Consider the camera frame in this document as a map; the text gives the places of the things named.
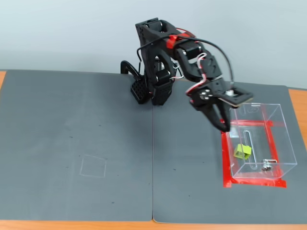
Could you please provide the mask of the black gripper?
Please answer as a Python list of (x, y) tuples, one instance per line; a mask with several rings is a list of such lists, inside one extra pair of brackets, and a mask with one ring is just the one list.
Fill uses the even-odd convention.
[(223, 78), (215, 80), (201, 80), (186, 91), (191, 105), (202, 112), (210, 123), (220, 131), (229, 132), (230, 105), (220, 99), (228, 90)]

